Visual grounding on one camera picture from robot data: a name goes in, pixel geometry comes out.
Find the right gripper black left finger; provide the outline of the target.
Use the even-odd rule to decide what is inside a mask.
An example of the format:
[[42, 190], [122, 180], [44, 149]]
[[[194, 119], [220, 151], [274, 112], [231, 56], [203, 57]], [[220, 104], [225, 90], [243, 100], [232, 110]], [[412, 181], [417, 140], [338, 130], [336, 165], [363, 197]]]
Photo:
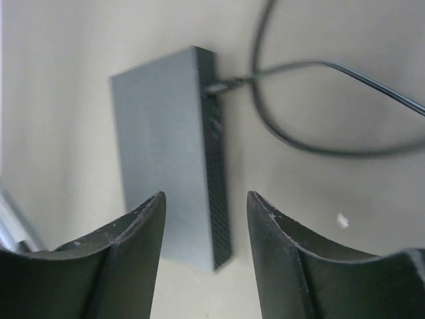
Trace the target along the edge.
[[149, 318], [166, 215], [163, 192], [53, 251], [1, 250], [2, 318]]

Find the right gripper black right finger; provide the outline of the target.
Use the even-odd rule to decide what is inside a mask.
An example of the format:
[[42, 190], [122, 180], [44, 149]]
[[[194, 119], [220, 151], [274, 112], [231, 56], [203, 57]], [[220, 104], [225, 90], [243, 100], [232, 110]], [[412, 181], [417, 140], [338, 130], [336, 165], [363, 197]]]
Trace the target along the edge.
[[329, 240], [255, 191], [248, 231], [263, 318], [423, 318], [424, 250], [384, 256]]

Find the black network switch box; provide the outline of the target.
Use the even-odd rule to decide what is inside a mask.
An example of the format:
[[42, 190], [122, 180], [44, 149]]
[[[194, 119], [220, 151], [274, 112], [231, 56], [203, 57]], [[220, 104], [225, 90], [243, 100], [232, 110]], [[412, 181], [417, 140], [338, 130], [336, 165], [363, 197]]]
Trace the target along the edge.
[[232, 255], [216, 56], [189, 47], [110, 79], [124, 202], [162, 191], [161, 255], [214, 272]]

